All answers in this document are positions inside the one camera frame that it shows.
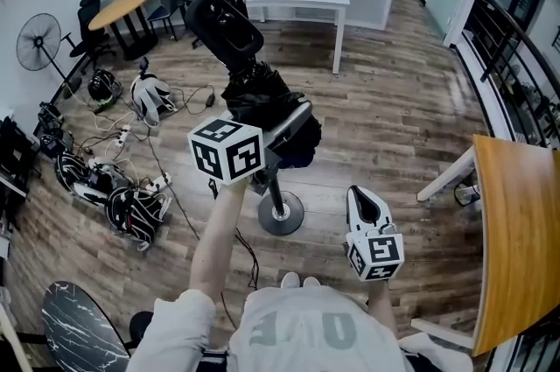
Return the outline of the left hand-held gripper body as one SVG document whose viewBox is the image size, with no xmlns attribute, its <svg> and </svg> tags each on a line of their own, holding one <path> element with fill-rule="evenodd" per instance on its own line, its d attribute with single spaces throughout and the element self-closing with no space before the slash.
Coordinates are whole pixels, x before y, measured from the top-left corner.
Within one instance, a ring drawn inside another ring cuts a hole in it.
<svg viewBox="0 0 560 372">
<path fill-rule="evenodd" d="M 196 168 L 222 185 L 251 179 L 250 188 L 264 194 L 269 188 L 272 152 L 263 131 L 225 117 L 209 117 L 187 135 Z"/>
</svg>

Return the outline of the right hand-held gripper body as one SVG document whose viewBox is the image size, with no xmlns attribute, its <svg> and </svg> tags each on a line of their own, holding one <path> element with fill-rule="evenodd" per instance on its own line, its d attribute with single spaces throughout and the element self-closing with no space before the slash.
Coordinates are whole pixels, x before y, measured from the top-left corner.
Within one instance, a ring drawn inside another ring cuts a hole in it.
<svg viewBox="0 0 560 372">
<path fill-rule="evenodd" d="M 404 263 L 403 236 L 396 225 L 346 234 L 346 257 L 361 282 L 388 281 Z"/>
</svg>

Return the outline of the black umbrella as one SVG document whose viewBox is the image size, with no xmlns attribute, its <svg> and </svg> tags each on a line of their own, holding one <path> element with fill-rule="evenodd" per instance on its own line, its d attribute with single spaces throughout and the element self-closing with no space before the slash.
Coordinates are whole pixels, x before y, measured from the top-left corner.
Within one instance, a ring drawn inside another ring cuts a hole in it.
<svg viewBox="0 0 560 372">
<path fill-rule="evenodd" d="M 193 0 L 186 20 L 196 36 L 227 69 L 221 97 L 235 121 L 270 130 L 287 118 L 304 95 L 292 91 L 280 73 L 256 55 L 261 32 L 225 0 Z"/>
</svg>

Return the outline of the person's right forearm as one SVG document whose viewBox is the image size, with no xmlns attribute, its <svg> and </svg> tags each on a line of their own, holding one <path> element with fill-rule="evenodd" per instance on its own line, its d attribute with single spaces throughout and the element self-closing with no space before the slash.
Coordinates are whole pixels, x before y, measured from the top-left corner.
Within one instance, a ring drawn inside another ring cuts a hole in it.
<svg viewBox="0 0 560 372">
<path fill-rule="evenodd" d="M 368 283 L 367 312 L 397 337 L 397 325 L 387 281 Z"/>
</svg>

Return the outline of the white and grey helmet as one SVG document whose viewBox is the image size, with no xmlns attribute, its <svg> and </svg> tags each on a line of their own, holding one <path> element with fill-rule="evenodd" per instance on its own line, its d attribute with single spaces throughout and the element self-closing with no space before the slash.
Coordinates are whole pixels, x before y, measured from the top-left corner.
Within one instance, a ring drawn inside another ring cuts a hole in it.
<svg viewBox="0 0 560 372">
<path fill-rule="evenodd" d="M 171 90 L 165 81 L 148 71 L 149 60 L 143 57 L 139 74 L 130 86 L 131 105 L 138 116 L 150 127 L 157 127 L 162 116 L 178 110 L 173 102 Z"/>
</svg>

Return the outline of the white printed t-shirt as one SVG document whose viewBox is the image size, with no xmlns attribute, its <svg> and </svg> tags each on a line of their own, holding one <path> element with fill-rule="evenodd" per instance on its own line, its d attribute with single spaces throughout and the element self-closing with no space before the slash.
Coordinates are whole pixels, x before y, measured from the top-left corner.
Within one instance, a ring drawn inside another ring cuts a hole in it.
<svg viewBox="0 0 560 372">
<path fill-rule="evenodd" d="M 251 293 L 227 372 L 407 372 L 394 334 L 328 286 Z"/>
</svg>

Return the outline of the wooden table with white legs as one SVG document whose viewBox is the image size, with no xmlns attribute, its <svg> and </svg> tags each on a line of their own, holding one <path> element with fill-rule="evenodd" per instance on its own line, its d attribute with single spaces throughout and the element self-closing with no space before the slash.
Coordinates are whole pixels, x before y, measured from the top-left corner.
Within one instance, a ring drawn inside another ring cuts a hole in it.
<svg viewBox="0 0 560 372">
<path fill-rule="evenodd" d="M 472 146 L 417 194 L 426 201 L 473 167 L 479 181 L 483 273 L 472 334 L 413 319 L 411 327 L 491 351 L 560 306 L 560 151 L 474 135 Z"/>
</svg>

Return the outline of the black helmet with green trim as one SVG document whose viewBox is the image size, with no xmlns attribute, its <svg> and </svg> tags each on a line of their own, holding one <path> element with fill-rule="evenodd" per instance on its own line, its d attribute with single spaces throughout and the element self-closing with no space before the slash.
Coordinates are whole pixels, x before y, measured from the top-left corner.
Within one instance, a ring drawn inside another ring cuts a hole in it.
<svg viewBox="0 0 560 372">
<path fill-rule="evenodd" d="M 122 94 L 123 85 L 110 71 L 96 69 L 88 82 L 87 91 L 97 105 L 94 113 L 98 115 L 116 103 Z"/>
</svg>

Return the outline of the blue chair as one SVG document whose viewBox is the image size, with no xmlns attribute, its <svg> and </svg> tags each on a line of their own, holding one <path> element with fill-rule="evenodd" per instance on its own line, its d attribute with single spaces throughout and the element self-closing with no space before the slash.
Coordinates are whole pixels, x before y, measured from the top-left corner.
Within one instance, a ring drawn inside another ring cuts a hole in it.
<svg viewBox="0 0 560 372">
<path fill-rule="evenodd" d="M 171 38 L 177 41 L 178 37 L 172 21 L 177 11 L 183 19 L 184 26 L 187 27 L 185 5 L 179 0 L 161 0 L 161 4 L 148 17 L 148 22 L 150 23 L 152 31 L 155 32 L 154 24 L 156 22 L 161 22 L 165 32 L 169 33 Z"/>
</svg>

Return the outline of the black and white helmet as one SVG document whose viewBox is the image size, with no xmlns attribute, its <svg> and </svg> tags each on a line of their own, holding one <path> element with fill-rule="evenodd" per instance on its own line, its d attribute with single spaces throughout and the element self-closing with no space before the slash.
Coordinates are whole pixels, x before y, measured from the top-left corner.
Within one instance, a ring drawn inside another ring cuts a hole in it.
<svg viewBox="0 0 560 372">
<path fill-rule="evenodd" d="M 103 172 L 99 166 L 90 167 L 83 158 L 69 151 L 56 157 L 54 171 L 68 192 L 96 206 L 104 205 L 113 191 L 109 173 Z"/>
</svg>

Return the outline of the black electronic device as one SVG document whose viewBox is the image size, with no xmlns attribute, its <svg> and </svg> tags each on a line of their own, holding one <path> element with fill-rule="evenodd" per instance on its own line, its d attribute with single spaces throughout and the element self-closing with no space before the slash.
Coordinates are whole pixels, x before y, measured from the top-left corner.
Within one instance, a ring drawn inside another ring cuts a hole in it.
<svg viewBox="0 0 560 372">
<path fill-rule="evenodd" d="M 50 159 L 55 159 L 66 149 L 61 114 L 50 102 L 39 104 L 38 123 L 40 148 Z"/>
</svg>

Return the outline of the round wooden table black legs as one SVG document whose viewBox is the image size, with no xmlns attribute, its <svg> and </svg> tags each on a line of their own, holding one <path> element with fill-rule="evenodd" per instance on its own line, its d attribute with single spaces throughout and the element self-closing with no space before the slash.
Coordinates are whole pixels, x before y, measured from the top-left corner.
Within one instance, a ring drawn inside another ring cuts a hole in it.
<svg viewBox="0 0 560 372">
<path fill-rule="evenodd" d="M 148 26 L 147 19 L 143 14 L 142 6 L 148 0 L 115 0 L 99 13 L 88 24 L 90 31 L 97 31 L 109 27 L 114 33 L 117 43 L 122 49 L 123 57 L 126 60 L 136 60 L 142 58 L 158 43 L 158 36 Z M 137 19 L 142 26 L 143 36 L 140 36 L 136 27 L 132 23 L 130 15 L 136 13 Z M 119 31 L 117 22 L 122 20 L 132 38 L 132 43 L 127 45 Z"/>
</svg>

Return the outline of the black metal railing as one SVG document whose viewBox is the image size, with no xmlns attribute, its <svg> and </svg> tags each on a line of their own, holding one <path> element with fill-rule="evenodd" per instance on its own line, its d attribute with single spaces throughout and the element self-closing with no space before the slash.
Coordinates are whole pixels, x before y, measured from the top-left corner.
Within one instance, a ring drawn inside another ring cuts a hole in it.
<svg viewBox="0 0 560 372">
<path fill-rule="evenodd" d="M 560 70 L 494 0 L 474 0 L 456 51 L 493 137 L 560 152 Z"/>
</svg>

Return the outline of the black standing fan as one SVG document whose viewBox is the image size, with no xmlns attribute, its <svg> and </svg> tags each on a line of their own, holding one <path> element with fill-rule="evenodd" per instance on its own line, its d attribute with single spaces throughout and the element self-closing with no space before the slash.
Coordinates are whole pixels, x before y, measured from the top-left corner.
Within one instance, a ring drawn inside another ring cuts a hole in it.
<svg viewBox="0 0 560 372">
<path fill-rule="evenodd" d="M 60 50 L 62 34 L 55 16 L 39 13 L 25 22 L 17 36 L 16 55 L 22 68 L 30 72 L 53 67 L 62 78 L 62 94 L 69 99 L 80 87 L 81 78 L 70 79 L 55 59 Z"/>
</svg>

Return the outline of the black marble round table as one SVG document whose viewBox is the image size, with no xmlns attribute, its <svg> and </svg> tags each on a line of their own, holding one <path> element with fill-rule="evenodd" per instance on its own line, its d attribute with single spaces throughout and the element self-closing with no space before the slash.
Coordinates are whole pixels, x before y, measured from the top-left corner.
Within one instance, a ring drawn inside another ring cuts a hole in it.
<svg viewBox="0 0 560 372">
<path fill-rule="evenodd" d="M 63 372 L 125 372 L 152 312 L 138 312 L 123 341 L 106 313 L 77 284 L 56 281 L 42 304 L 47 345 Z"/>
</svg>

